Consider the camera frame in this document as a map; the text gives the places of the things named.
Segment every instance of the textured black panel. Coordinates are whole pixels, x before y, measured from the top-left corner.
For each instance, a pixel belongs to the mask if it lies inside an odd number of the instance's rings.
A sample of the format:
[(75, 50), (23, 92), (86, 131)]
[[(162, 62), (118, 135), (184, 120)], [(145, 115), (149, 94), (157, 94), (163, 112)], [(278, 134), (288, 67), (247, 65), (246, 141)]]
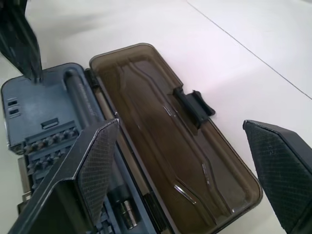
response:
[(99, 219), (111, 174), (118, 123), (100, 129), (78, 175), (78, 185), (94, 224)]
[[(307, 166), (309, 162), (297, 156), (297, 151), (279, 132), (250, 121), (244, 123), (244, 129), (259, 181), (281, 226), (291, 233), (311, 206), (312, 174)], [(286, 131), (291, 139), (301, 139), (294, 132), (280, 129)]]

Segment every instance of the white surface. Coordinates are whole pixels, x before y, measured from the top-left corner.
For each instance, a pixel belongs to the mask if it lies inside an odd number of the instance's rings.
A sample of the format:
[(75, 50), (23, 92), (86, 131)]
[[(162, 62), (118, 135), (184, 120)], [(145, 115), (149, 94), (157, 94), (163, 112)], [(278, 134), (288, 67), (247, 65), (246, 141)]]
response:
[(312, 0), (188, 0), (312, 98)]
[[(242, 129), (245, 119), (294, 130), (312, 145), (312, 101), (186, 1), (32, 0), (27, 16), (39, 40), (44, 68), (66, 62), (88, 67), (90, 58), (100, 53), (139, 42), (155, 46), (184, 83), (185, 92), (199, 90), (216, 110), (214, 122), (254, 173)], [(8, 63), (0, 66), (6, 68)], [(0, 77), (14, 76), (7, 68)], [(4, 210), (16, 210), (21, 186), (17, 161), (5, 147), (4, 128), (0, 134), (0, 165), (7, 167), (0, 171), (1, 185), (9, 186), (1, 193), (0, 228), (5, 233), (17, 214)], [(285, 232), (264, 196), (260, 205), (220, 233)]]

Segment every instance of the translucent brown plastic lid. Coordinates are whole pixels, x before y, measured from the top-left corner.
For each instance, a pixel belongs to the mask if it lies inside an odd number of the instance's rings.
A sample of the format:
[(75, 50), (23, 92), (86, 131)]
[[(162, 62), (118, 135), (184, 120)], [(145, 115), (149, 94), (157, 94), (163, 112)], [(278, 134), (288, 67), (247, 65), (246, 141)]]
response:
[(175, 232), (216, 233), (260, 202), (257, 179), (213, 122), (197, 130), (189, 120), (173, 95), (183, 84), (154, 47), (113, 51), (90, 66)]

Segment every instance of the hinge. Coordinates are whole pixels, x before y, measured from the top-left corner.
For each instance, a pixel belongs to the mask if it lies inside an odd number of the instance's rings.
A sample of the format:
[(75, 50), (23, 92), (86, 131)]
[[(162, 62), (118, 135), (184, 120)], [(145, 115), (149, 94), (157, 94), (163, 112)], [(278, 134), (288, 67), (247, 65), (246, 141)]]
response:
[(173, 94), (186, 110), (193, 124), (200, 128), (202, 123), (215, 114), (215, 110), (205, 103), (199, 91), (193, 90), (191, 94), (184, 94), (182, 87), (174, 89)]
[(84, 75), (92, 89), (96, 89), (99, 87), (98, 80), (90, 68), (87, 68), (86, 70), (84, 70)]
[(168, 229), (167, 221), (165, 219), (164, 213), (155, 198), (154, 193), (149, 193), (143, 196), (148, 207), (149, 213), (151, 214), (154, 225), (156, 226), (158, 233), (163, 232)]

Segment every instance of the screwdriver case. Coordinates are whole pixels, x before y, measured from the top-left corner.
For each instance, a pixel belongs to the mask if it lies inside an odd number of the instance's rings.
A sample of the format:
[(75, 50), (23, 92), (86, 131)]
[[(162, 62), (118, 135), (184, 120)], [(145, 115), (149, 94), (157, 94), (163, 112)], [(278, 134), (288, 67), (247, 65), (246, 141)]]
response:
[(217, 233), (262, 199), (257, 179), (211, 121), (215, 111), (200, 92), (183, 93), (151, 45), (96, 56), (86, 70), (46, 69), (43, 85), (13, 78), (1, 95), (9, 149), (26, 162), (25, 193), (84, 128), (119, 119), (98, 233)]

